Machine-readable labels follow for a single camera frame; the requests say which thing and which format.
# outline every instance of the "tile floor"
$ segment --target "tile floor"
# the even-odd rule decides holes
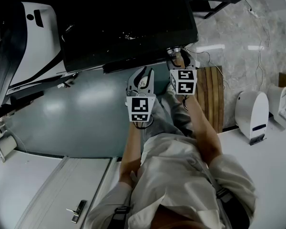
[[[222,65],[230,87],[238,89],[231,90],[225,83],[224,127],[235,125],[235,102],[241,91],[261,87],[266,92],[270,83],[278,82],[278,73],[286,71],[286,22],[271,15],[265,0],[247,1],[254,10],[262,11],[269,23],[270,47],[261,52],[265,72],[262,86],[261,70],[255,75],[258,51],[248,46],[258,47],[261,40],[267,40],[267,34],[260,20],[248,12],[246,2],[230,4],[207,20],[195,14],[199,42],[191,50],[221,44],[219,49],[208,50],[211,62]],[[202,66],[208,66],[206,53],[195,57]],[[153,68],[155,91],[160,93],[169,74],[165,63]],[[73,87],[48,89],[43,97],[7,120],[7,126],[18,146],[28,151],[71,157],[121,156],[128,132],[125,88],[134,70],[107,75],[100,70],[82,72]]]
[[[260,66],[265,73],[263,85],[261,85],[262,71],[259,69],[257,76],[255,75],[258,50],[249,50],[248,46],[258,48],[261,40],[267,40],[267,33],[261,25],[262,21],[268,31],[266,20],[250,14],[245,0],[228,5],[207,20],[200,18],[204,15],[202,13],[194,14],[199,42],[191,49],[199,52],[200,47],[222,45],[219,49],[207,51],[211,55],[212,63],[223,66],[223,74],[232,89],[225,83],[224,127],[235,125],[234,109],[240,92],[260,88],[266,93],[271,83],[278,84],[278,73],[286,71],[286,22],[273,16],[266,0],[247,1],[253,10],[260,11],[259,16],[265,15],[269,24],[270,46],[267,48],[268,43],[263,42],[265,48],[261,52]],[[216,2],[211,2],[211,6],[216,6]],[[202,66],[208,66],[209,56],[206,53],[198,54],[196,58]]]

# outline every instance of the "white marker cube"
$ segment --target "white marker cube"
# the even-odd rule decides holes
[[[197,84],[197,70],[170,70],[171,83],[178,95],[194,95]]]
[[[130,122],[148,122],[153,109],[156,95],[126,97],[129,121]]]

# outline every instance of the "forearm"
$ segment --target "forearm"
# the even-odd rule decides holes
[[[206,119],[196,98],[190,96],[185,104],[193,124],[197,148],[203,161],[209,165],[215,157],[222,154],[220,140],[216,131]]]
[[[141,165],[141,133],[133,122],[130,122],[127,144],[120,167],[120,181],[124,181],[132,186],[130,173],[137,174]]]

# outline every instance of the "person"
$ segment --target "person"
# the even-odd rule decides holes
[[[170,84],[162,105],[173,123],[156,100],[153,124],[142,131],[141,155],[141,130],[130,122],[119,182],[88,214],[85,229],[225,228],[215,189],[196,160],[208,165],[217,183],[233,192],[252,219],[254,184],[233,156],[222,153],[196,97],[188,96],[186,110]],[[113,221],[118,208],[130,210],[120,215],[121,224]]]

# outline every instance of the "shoe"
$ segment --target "shoe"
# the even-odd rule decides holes
[[[176,90],[174,89],[174,87],[171,83],[168,84],[168,86],[166,88],[166,92],[171,93],[173,95],[176,95]]]
[[[138,84],[138,89],[141,89],[142,87],[145,87],[147,85],[147,79],[148,79],[148,76],[145,76],[140,80]]]

